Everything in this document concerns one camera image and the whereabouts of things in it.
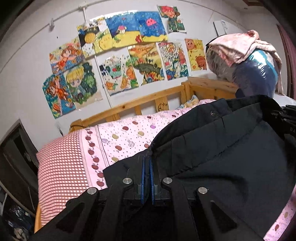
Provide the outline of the blue sea yellow sand painting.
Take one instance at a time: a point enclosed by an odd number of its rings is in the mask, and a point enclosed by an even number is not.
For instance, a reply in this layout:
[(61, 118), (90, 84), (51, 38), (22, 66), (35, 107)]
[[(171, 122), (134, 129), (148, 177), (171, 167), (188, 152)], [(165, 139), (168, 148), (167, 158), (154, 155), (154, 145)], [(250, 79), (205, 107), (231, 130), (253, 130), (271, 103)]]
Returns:
[(140, 43), (162, 42), (168, 39), (157, 11), (122, 11), (105, 15), (114, 48)]

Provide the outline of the purple curtain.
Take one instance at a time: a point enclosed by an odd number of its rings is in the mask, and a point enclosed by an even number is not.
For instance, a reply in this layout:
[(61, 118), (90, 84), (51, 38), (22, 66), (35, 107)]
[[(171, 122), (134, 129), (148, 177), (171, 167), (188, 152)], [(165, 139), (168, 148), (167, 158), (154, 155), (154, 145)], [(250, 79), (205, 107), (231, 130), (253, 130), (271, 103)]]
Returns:
[(287, 65), (287, 95), (295, 100), (295, 46), (281, 25), (277, 25)]

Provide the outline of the blond boy drawing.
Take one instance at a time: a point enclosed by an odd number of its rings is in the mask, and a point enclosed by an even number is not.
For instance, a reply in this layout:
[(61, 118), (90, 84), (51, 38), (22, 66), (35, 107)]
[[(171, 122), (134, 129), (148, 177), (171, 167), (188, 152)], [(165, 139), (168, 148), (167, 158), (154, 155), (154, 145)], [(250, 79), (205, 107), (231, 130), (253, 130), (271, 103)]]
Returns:
[(76, 109), (102, 100), (90, 62), (84, 61), (63, 73)]

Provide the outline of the red hair soldier drawing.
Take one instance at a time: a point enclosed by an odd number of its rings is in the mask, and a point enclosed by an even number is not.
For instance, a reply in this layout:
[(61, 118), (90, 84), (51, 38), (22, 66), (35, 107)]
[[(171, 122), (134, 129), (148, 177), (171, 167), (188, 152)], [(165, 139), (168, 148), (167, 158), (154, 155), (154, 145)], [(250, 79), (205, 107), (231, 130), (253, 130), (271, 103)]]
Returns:
[(168, 19), (168, 32), (185, 33), (185, 26), (180, 19), (180, 12), (176, 6), (157, 6), (162, 18)]

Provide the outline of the pink floral blanket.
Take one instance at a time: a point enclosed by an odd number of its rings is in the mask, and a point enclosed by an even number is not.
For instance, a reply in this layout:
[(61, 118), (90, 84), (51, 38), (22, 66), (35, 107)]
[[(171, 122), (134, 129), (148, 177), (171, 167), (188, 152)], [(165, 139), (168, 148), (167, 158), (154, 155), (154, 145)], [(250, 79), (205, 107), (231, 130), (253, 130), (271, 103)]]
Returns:
[(274, 48), (272, 44), (261, 40), (258, 32), (255, 30), (250, 30), (246, 33), (222, 35), (209, 42), (206, 47), (208, 46), (218, 53), (228, 66), (243, 62), (256, 49), (263, 50), (270, 54), (271, 57), (274, 58), (280, 71), (275, 93), (284, 94), (281, 80), (281, 58), (276, 48)]

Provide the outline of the black puffer jacket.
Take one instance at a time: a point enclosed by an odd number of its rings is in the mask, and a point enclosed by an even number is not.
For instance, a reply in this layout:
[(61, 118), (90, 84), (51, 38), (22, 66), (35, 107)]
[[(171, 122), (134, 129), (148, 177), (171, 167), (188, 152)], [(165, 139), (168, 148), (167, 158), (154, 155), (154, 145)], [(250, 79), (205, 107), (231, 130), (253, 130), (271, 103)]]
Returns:
[(295, 138), (282, 131), (265, 95), (219, 99), (180, 116), (150, 147), (104, 170), (108, 186), (142, 173), (144, 201), (154, 180), (179, 181), (188, 198), (203, 186), (263, 237), (275, 223), (295, 187)]

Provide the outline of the wooden bed frame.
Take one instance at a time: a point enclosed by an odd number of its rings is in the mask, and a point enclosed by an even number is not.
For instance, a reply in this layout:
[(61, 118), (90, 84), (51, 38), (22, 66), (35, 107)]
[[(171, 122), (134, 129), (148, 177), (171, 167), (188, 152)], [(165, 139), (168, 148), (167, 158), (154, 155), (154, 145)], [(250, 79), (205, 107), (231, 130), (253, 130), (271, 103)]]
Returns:
[(39, 203), (35, 230), (86, 189), (105, 189), (103, 170), (147, 149), (170, 122), (197, 105), (234, 98), (237, 89), (228, 81), (189, 77), (179, 86), (74, 121), (69, 133), (37, 153)]

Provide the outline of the blue clothes in plastic bag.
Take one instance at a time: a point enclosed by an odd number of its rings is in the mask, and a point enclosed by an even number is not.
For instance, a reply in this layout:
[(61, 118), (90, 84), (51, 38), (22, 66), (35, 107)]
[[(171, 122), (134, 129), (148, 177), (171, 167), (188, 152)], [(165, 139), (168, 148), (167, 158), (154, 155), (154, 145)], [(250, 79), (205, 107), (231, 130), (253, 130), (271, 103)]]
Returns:
[(209, 69), (219, 78), (237, 85), (237, 98), (267, 95), (273, 98), (280, 71), (270, 54), (263, 50), (254, 50), (246, 60), (228, 66), (211, 47), (206, 49)]

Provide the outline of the mermaid girl drawing upper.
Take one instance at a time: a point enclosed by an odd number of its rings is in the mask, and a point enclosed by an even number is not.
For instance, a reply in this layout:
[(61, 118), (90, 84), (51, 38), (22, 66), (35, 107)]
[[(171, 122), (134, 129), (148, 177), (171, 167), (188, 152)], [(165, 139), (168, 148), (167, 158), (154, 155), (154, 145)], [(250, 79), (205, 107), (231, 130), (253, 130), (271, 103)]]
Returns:
[(61, 45), (49, 53), (51, 70), (54, 75), (59, 75), (75, 67), (85, 60), (79, 37)]

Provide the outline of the orange landscape drawing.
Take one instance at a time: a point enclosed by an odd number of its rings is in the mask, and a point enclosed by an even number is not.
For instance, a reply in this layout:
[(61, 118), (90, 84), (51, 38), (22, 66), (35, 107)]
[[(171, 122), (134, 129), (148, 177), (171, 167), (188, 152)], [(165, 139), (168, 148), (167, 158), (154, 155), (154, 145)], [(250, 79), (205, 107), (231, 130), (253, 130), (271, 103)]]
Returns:
[(141, 85), (165, 80), (156, 43), (128, 47), (133, 67), (142, 75)]

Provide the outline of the dark doorway wardrobe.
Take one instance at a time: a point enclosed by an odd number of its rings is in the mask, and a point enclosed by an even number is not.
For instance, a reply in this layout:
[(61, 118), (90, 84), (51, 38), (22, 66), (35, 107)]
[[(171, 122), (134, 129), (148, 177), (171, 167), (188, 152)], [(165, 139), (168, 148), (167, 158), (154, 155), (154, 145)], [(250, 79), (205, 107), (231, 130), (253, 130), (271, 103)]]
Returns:
[(38, 207), (37, 149), (20, 119), (1, 138), (1, 188), (31, 216)]

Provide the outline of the yellow bear drawing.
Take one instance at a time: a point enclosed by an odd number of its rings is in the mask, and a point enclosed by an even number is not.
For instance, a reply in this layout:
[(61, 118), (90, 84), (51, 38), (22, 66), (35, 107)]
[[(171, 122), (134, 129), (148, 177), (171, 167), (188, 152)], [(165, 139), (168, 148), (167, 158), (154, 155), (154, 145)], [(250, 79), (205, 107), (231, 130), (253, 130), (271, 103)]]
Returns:
[(202, 40), (185, 39), (192, 71), (207, 70), (207, 62)]

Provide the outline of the pink apple print quilt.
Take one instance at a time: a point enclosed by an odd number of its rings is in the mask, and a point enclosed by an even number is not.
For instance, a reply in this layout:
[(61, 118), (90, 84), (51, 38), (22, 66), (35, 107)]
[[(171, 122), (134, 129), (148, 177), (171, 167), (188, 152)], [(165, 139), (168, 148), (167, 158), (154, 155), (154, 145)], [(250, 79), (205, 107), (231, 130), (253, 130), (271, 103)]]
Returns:
[(37, 158), (33, 240), (295, 240), (295, 107), (264, 95), (85, 127)]

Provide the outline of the colourful doodle drawing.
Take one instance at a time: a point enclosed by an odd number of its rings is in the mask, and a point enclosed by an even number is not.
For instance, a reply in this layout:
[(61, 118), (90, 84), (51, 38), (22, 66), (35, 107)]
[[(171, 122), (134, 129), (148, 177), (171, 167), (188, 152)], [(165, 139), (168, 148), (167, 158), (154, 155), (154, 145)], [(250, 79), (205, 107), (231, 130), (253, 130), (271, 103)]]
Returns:
[(180, 42), (160, 42), (158, 47), (168, 80), (189, 76), (185, 54)]

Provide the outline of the fish and cup drawing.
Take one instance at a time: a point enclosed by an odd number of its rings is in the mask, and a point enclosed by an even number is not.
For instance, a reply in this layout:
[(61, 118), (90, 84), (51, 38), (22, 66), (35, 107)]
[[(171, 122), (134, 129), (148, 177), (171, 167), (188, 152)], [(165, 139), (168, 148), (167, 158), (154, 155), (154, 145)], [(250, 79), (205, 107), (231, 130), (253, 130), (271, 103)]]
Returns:
[(112, 56), (99, 65), (104, 86), (110, 96), (138, 88), (138, 81), (129, 55)]

